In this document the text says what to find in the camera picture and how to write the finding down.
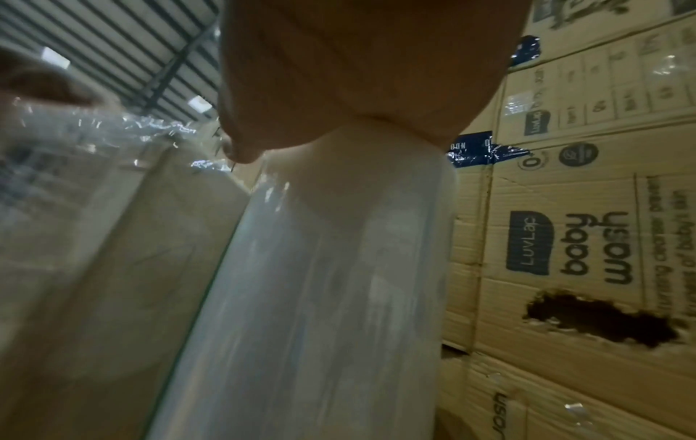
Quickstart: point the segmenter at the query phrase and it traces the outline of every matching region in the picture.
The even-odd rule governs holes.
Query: circular icon
[[[543,168],[546,162],[549,161],[549,157],[545,151],[536,151],[529,153],[528,156],[521,157],[517,161],[517,166],[521,170],[525,171],[535,171],[539,168]]]
[[[600,149],[596,145],[583,142],[560,150],[558,160],[566,167],[582,167],[593,163],[599,154]]]

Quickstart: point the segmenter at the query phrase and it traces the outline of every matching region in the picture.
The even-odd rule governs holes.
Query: ceiling light
[[[67,69],[67,67],[70,66],[70,60],[68,58],[65,58],[50,47],[43,48],[41,59],[58,67],[62,67],[63,69]]]
[[[188,102],[188,105],[194,108],[198,113],[205,113],[208,110],[212,109],[212,104],[203,99],[200,96],[196,96],[193,98],[191,101]]]

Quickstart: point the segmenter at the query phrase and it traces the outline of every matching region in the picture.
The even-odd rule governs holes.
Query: warehouse ceiling
[[[131,111],[215,120],[222,1],[1,0],[0,41],[69,61]]]

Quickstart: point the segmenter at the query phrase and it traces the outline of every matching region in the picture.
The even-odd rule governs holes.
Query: transparent plastic roll
[[[455,179],[386,123],[270,154],[147,438],[431,438]]]

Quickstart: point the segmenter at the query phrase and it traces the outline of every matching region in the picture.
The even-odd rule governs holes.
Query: torn hole
[[[558,329],[570,329],[612,342],[656,348],[679,338],[669,318],[639,311],[622,312],[610,301],[577,297],[567,291],[542,292],[527,304],[526,320],[539,320]]]

